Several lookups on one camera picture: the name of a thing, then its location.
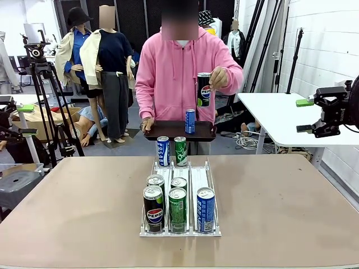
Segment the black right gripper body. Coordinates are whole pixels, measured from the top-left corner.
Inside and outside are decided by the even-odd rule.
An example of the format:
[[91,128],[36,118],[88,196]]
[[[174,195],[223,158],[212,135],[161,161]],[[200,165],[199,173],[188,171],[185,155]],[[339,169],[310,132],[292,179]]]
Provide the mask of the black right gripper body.
[[314,103],[321,107],[319,122],[330,126],[342,124],[353,125],[349,98],[352,80],[347,80],[341,86],[321,87],[314,94]]

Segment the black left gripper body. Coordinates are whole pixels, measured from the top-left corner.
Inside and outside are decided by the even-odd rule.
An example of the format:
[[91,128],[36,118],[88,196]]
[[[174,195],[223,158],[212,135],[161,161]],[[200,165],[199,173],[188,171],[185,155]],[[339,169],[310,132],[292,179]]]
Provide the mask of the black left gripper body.
[[13,105],[5,106],[0,111],[0,125],[1,127],[10,127],[10,115],[13,112]]

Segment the person's left hand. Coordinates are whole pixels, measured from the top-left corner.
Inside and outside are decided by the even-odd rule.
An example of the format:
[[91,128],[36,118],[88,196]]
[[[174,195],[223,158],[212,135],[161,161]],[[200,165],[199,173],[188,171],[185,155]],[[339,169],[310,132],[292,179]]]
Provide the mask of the person's left hand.
[[219,90],[222,87],[226,87],[228,85],[228,75],[227,71],[221,66],[217,66],[211,73],[209,79],[209,86],[212,91]]

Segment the person's right hand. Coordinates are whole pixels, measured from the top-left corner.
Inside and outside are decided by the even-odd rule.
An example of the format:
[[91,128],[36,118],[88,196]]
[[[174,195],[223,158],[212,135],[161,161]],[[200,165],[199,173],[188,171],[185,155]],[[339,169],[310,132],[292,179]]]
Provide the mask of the person's right hand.
[[149,132],[154,124],[153,117],[146,117],[141,122],[141,130],[143,133]]

